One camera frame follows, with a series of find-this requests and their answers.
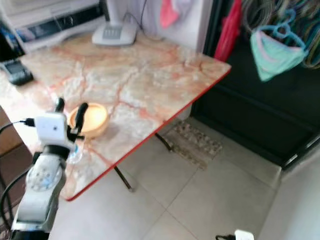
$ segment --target yellow bowl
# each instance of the yellow bowl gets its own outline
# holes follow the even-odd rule
[[[68,116],[68,124],[74,128],[76,125],[76,115],[78,108],[71,111]],[[108,111],[104,106],[98,103],[88,103],[88,108],[84,114],[84,123],[81,135],[86,138],[95,138],[100,136],[109,124]]]

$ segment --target red table edge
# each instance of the red table edge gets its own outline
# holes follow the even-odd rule
[[[231,71],[231,67],[229,70],[223,74],[220,78],[218,78],[217,81],[212,83],[210,86],[208,86],[205,90],[203,90],[197,97],[195,97],[193,100],[191,100],[187,105],[185,105],[181,110],[179,110],[176,114],[174,114],[172,117],[170,117],[167,121],[165,121],[160,127],[158,127],[156,130],[154,130],[149,136],[147,136],[144,140],[142,140],[139,144],[137,144],[134,148],[132,148],[129,152],[127,152],[122,158],[120,158],[116,163],[111,165],[106,171],[101,173],[95,180],[90,182],[86,187],[84,187],[81,191],[79,191],[76,195],[74,195],[71,198],[65,198],[66,201],[71,202],[75,200],[77,197],[79,197],[81,194],[83,194],[86,190],[88,190],[91,186],[93,186],[97,181],[99,181],[102,177],[104,177],[110,170],[115,168],[118,164],[120,164],[127,156],[129,156],[131,153],[133,153],[135,150],[137,150],[142,144],[144,144],[149,138],[151,138],[155,133],[157,133],[161,128],[163,128],[165,125],[167,125],[172,119],[174,119],[177,115],[179,115],[181,112],[183,112],[187,107],[189,107],[191,104],[193,104],[195,101],[197,101],[202,95],[204,95],[207,91],[209,91],[214,85],[216,85],[218,82],[220,82],[222,79],[225,78]]]

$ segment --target table top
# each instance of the table top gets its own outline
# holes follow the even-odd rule
[[[230,66],[166,40],[138,35],[127,47],[96,46],[85,34],[21,58],[35,77],[11,85],[0,72],[0,104],[10,120],[32,118],[65,100],[65,113],[83,102],[105,106],[105,132],[86,143],[89,157],[66,167],[61,191],[73,200],[184,110],[230,70]],[[36,130],[15,128],[31,152],[39,148]]]

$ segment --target black phone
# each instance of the black phone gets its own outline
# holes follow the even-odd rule
[[[29,69],[18,59],[0,62],[0,68],[5,71],[9,82],[13,85],[21,86],[34,79]]]

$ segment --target mint green cloth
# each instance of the mint green cloth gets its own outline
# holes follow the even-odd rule
[[[301,47],[287,46],[258,30],[251,35],[251,50],[262,82],[299,65],[308,51]]]

